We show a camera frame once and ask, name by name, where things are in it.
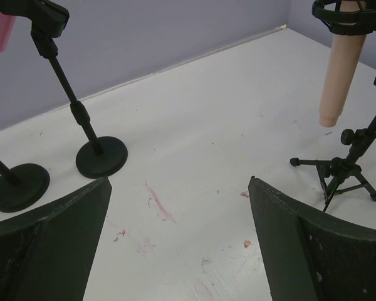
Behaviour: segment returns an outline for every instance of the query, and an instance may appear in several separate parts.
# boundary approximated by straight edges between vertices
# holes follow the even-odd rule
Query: adjustment knob
[[[355,139],[355,133],[353,130],[343,130],[341,133],[341,143],[344,145],[350,145]]]

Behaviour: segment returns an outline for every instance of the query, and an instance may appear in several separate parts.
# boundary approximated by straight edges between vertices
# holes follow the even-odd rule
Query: beige cylinder
[[[356,1],[342,1],[340,11],[358,11]],[[319,124],[333,127],[343,112],[366,35],[333,37],[325,84],[321,94]]]

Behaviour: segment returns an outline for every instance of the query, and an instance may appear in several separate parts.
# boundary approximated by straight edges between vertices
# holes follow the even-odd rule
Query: red stain
[[[155,199],[157,207],[159,207],[159,211],[162,213],[164,219],[172,221],[173,223],[176,224],[177,222],[175,221],[175,219],[173,218],[171,213],[167,212],[164,209],[164,207],[162,206],[162,203],[160,202],[159,198],[157,197],[156,192],[152,188],[149,187],[147,182],[145,183],[145,186],[148,189],[148,191],[150,192],[150,194],[152,195],[152,197]]]

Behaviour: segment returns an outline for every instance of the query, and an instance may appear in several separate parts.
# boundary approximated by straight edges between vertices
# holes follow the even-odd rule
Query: black panel
[[[274,301],[311,300],[303,296],[310,289],[329,301],[376,301],[376,230],[323,213],[254,177],[249,195]],[[304,281],[303,261],[317,285]]]
[[[107,178],[0,222],[0,301],[81,301],[112,187]]]

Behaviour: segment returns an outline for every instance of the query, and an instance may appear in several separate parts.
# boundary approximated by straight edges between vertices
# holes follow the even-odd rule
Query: white table
[[[345,156],[341,131],[376,113],[376,70],[360,64],[338,125],[318,125],[328,55],[286,29],[85,101],[97,134],[121,138],[130,155],[110,177],[84,300],[271,300],[245,196],[250,177],[321,209],[316,169],[289,159]],[[68,107],[0,132],[6,164],[35,162],[51,174],[29,209],[90,182],[75,167],[85,142]],[[376,187],[376,141],[360,164]],[[328,212],[376,228],[366,190],[336,197]]]

